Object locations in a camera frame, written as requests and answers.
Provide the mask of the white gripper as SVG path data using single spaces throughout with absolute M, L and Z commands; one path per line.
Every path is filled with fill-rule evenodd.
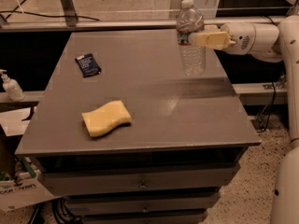
M 252 48 L 254 39 L 255 26 L 252 23 L 225 23 L 221 28 L 210 24 L 205 26 L 205 32 L 193 36 L 193 44 L 203 48 L 224 50 L 229 54 L 245 55 Z

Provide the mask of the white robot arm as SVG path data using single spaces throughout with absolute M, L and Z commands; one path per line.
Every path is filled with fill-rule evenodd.
M 270 223 L 299 224 L 299 16 L 288 16 L 278 25 L 208 25 L 204 31 L 191 35 L 191 41 L 198 47 L 249 54 L 260 61 L 284 62 L 292 149 L 278 167 Z

